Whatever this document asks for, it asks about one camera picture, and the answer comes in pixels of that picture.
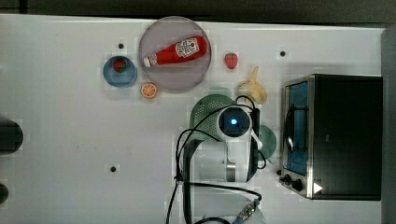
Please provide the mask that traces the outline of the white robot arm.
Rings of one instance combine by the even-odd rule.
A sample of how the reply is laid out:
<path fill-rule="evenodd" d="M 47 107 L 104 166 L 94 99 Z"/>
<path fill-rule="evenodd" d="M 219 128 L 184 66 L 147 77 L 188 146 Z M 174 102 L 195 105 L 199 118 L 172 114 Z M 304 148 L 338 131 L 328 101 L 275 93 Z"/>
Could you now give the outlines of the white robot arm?
<path fill-rule="evenodd" d="M 247 183 L 258 170 L 262 141 L 260 110 L 229 105 L 216 113 L 216 141 L 191 140 L 183 154 L 183 210 L 192 223 L 191 188 L 225 189 L 229 182 Z"/>

